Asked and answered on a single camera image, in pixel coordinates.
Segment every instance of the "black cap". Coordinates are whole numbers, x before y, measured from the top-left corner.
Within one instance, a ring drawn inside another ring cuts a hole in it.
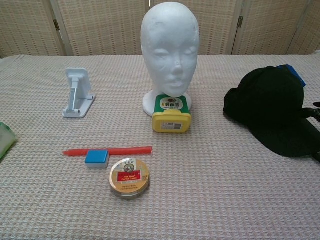
[[[304,88],[288,69],[268,66],[248,73],[224,97],[223,111],[246,125],[268,149],[285,157],[320,151],[320,132],[306,119]]]

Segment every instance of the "round tin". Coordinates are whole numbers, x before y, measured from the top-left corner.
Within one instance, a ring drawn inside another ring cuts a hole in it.
[[[125,158],[111,168],[109,182],[112,190],[123,199],[132,199],[142,194],[149,186],[147,165],[136,158]]]

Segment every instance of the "white phone stand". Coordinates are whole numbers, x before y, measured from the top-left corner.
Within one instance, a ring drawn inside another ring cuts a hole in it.
[[[62,116],[64,118],[84,118],[96,99],[94,94],[88,94],[91,90],[88,72],[84,68],[68,67],[66,77],[71,90],[68,106],[62,111]]]

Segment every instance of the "blue object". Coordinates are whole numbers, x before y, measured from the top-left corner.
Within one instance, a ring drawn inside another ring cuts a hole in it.
[[[299,74],[296,72],[296,70],[294,69],[293,66],[286,64],[286,65],[277,66],[277,68],[278,69],[283,69],[283,68],[287,69],[291,74],[295,75],[300,80],[302,87],[306,86],[305,81],[303,81],[303,79],[299,76]]]
[[[108,162],[109,153],[107,150],[89,150],[84,161],[88,168],[106,168]]]

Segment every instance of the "cap brim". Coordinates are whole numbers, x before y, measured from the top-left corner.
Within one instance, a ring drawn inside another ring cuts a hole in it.
[[[320,151],[320,132],[304,118],[284,127],[250,126],[249,129],[265,147],[285,157]]]

